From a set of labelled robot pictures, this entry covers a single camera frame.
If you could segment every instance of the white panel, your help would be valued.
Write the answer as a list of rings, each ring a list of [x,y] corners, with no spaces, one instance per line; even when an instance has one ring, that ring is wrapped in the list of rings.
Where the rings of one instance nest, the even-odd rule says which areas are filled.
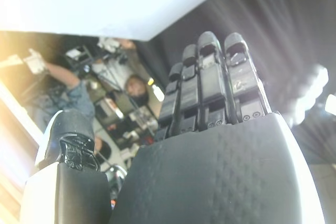
[[[0,29],[149,40],[205,0],[0,0]]]

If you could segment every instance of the screw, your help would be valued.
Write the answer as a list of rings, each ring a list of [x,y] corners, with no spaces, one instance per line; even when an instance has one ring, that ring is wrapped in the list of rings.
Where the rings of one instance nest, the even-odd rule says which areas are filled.
[[[249,115],[244,115],[244,117],[243,117],[243,121],[247,121],[247,120],[249,120],[250,119],[250,116]]]
[[[257,118],[258,116],[260,116],[260,112],[259,111],[256,111],[253,113],[252,115],[254,118]]]

